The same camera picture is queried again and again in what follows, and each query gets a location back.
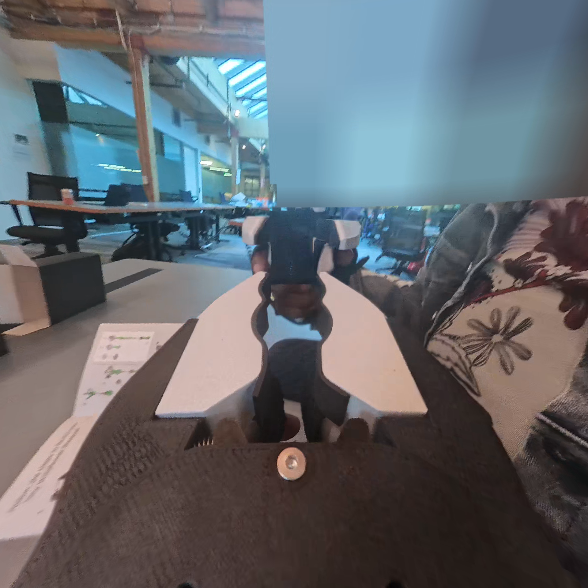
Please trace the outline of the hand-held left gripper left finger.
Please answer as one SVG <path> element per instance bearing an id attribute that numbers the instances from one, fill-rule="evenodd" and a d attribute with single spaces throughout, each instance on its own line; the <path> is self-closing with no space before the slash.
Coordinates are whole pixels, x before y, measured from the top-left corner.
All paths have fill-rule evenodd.
<path id="1" fill-rule="evenodd" d="M 157 417 L 253 417 L 262 343 L 252 319 L 262 304 L 265 277 L 264 272 L 252 275 L 201 313 L 155 410 Z"/>

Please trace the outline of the black office chair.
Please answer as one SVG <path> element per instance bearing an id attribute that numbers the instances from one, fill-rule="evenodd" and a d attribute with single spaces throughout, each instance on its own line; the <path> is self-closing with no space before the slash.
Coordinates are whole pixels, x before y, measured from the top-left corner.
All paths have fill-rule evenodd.
<path id="1" fill-rule="evenodd" d="M 28 172 L 28 200 L 64 203 L 62 192 L 66 190 L 71 200 L 79 200 L 79 184 L 76 178 L 43 175 Z M 19 224 L 6 230 L 13 238 L 21 239 L 26 245 L 42 245 L 39 258 L 61 254 L 60 246 L 67 253 L 79 252 L 79 241 L 88 236 L 88 228 L 81 212 L 64 212 L 61 209 L 27 206 L 32 224 L 21 222 L 16 205 L 12 205 Z"/>
<path id="2" fill-rule="evenodd" d="M 106 207 L 125 207 L 135 202 L 148 203 L 148 198 L 141 185 L 110 185 L 104 201 Z M 143 259 L 147 261 L 172 260 L 171 253 L 164 243 L 168 242 L 171 233 L 180 230 L 180 225 L 162 220 L 158 213 L 127 213 L 124 220 L 131 228 L 128 237 L 111 256 L 111 262 L 124 259 Z"/>
<path id="3" fill-rule="evenodd" d="M 376 258 L 378 263 L 382 258 L 391 258 L 394 265 L 378 267 L 377 273 L 389 272 L 400 275 L 411 263 L 424 261 L 427 253 L 427 238 L 424 235 L 426 224 L 426 210 L 408 210 L 391 217 L 387 231 L 383 234 L 381 253 Z"/>

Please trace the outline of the lego instruction booklet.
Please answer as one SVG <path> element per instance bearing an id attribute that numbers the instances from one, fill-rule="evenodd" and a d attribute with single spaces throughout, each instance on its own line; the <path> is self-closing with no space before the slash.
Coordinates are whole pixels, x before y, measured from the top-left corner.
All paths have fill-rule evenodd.
<path id="1" fill-rule="evenodd" d="M 181 323 L 103 323 L 71 416 L 55 429 L 1 497 L 1 587 L 11 587 L 43 535 L 57 494 L 100 414 Z"/>

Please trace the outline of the wooden post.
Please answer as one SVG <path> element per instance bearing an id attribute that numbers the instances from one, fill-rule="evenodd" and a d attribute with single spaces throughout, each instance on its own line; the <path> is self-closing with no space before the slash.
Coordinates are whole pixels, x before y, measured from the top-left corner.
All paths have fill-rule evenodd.
<path id="1" fill-rule="evenodd" d="M 149 202 L 159 202 L 160 190 L 156 160 L 155 132 L 152 122 L 152 104 L 149 65 L 151 57 L 143 38 L 127 33 L 127 54 L 133 90 L 138 158 L 142 184 Z"/>

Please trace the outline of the black box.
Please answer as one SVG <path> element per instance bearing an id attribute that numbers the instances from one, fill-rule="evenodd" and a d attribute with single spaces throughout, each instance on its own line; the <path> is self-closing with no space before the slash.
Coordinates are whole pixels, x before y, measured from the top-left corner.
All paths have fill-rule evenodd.
<path id="1" fill-rule="evenodd" d="M 99 254 L 77 252 L 35 260 L 50 326 L 107 300 Z"/>

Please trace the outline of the white open box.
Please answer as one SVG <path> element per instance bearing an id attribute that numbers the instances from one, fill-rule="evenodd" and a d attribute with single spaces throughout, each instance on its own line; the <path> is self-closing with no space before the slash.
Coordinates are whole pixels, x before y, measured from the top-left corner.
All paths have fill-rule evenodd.
<path id="1" fill-rule="evenodd" d="M 25 336 L 52 325 L 40 268 L 20 246 L 1 245 L 1 325 Z"/>

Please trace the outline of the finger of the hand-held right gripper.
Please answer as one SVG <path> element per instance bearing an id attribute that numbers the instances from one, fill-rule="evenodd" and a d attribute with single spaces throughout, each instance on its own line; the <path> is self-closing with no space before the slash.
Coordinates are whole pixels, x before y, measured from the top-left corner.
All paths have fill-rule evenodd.
<path id="1" fill-rule="evenodd" d="M 353 259 L 360 242 L 358 221 L 320 219 L 318 221 L 318 272 L 335 272 Z"/>
<path id="2" fill-rule="evenodd" d="M 242 222 L 242 240 L 247 246 L 270 242 L 270 216 L 248 216 Z"/>

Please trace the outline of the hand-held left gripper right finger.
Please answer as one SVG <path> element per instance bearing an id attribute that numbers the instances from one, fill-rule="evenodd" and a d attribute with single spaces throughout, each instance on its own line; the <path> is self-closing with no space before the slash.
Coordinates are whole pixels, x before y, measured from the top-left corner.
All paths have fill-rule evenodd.
<path id="1" fill-rule="evenodd" d="M 428 412 L 385 315 L 362 294 L 322 272 L 322 340 L 316 402 L 334 424 Z"/>

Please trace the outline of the long wooden desk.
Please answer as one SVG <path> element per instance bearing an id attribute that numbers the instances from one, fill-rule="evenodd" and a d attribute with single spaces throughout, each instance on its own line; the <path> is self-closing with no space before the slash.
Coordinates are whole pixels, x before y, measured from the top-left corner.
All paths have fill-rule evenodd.
<path id="1" fill-rule="evenodd" d="M 230 204 L 211 203 L 182 203 L 182 202 L 130 202 L 125 206 L 104 206 L 87 202 L 74 202 L 73 204 L 62 201 L 39 201 L 39 200 L 9 200 L 1 201 L 2 205 L 9 205 L 13 208 L 14 214 L 20 221 L 18 206 L 56 210 L 60 214 L 60 220 L 65 232 L 65 244 L 71 246 L 73 252 L 79 251 L 79 241 L 84 236 L 76 230 L 76 224 L 83 224 L 84 218 L 90 216 L 123 215 L 131 216 L 130 224 L 146 224 L 146 242 L 148 243 L 148 260 L 162 260 L 162 240 L 160 237 L 159 224 L 164 220 L 164 215 L 173 213 L 182 214 L 188 219 L 200 216 L 202 212 L 213 213 L 218 217 L 222 212 L 232 211 L 235 206 Z"/>

